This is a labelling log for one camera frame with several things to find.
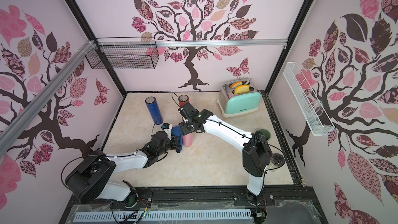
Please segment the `pink thermos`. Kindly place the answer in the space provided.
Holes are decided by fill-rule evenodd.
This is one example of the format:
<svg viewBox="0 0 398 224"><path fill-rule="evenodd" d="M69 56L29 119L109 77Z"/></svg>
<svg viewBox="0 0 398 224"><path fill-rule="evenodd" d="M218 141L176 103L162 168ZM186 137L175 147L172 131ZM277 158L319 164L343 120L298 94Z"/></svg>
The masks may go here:
<svg viewBox="0 0 398 224"><path fill-rule="evenodd" d="M193 133L182 136L182 144L185 147L190 147L193 143Z"/></svg>

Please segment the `blue microfiber cloth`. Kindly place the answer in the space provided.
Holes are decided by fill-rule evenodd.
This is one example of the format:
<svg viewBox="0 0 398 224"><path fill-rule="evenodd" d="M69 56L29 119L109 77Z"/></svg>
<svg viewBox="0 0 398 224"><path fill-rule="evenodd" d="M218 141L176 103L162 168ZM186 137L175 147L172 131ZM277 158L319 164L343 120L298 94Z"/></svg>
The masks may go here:
<svg viewBox="0 0 398 224"><path fill-rule="evenodd" d="M172 128L171 137L174 144L173 149L175 149L177 153L180 153L182 151L183 138L179 126L175 126Z"/></svg>

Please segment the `red thermos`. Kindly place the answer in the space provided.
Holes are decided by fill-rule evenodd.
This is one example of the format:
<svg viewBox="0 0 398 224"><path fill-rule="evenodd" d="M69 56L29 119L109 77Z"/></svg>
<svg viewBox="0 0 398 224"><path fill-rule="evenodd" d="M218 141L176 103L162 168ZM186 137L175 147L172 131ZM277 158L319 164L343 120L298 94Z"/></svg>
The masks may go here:
<svg viewBox="0 0 398 224"><path fill-rule="evenodd" d="M187 104L189 102L190 102L189 97L187 95L185 95L185 94L180 95L178 97L179 106L184 106L185 104Z"/></svg>

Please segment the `blue thermos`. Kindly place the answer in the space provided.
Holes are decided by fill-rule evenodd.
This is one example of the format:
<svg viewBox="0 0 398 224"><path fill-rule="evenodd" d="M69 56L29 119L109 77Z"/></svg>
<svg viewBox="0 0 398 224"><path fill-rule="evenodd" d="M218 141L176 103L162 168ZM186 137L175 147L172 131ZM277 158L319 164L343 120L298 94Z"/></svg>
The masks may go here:
<svg viewBox="0 0 398 224"><path fill-rule="evenodd" d="M145 103L154 124L161 125L163 123L163 117L156 98L154 96L149 96L145 99Z"/></svg>

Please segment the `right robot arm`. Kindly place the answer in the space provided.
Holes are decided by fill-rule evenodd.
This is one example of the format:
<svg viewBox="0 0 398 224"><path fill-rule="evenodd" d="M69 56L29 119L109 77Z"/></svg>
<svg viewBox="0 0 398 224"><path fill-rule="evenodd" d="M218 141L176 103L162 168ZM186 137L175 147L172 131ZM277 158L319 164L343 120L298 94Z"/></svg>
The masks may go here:
<svg viewBox="0 0 398 224"><path fill-rule="evenodd" d="M208 110L198 111L186 103L178 109L183 118L179 124L183 135L194 132L212 134L229 143L242 154L242 165L249 174L247 190L253 196L263 192L265 171L272 158L267 138L261 131L250 133L232 126Z"/></svg>

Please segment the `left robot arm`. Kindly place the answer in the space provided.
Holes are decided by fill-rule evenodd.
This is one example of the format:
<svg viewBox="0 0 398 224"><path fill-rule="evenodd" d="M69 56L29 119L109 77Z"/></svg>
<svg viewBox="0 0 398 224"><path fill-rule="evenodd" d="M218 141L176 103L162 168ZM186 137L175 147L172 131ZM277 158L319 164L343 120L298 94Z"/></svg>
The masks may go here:
<svg viewBox="0 0 398 224"><path fill-rule="evenodd" d="M170 150L181 152L179 136L159 131L150 142L134 153L107 155L100 150L83 157L83 161L66 177L65 186L82 204L104 199L133 206L137 201L136 189L126 180L113 181L112 175L134 169L146 169L159 162Z"/></svg>

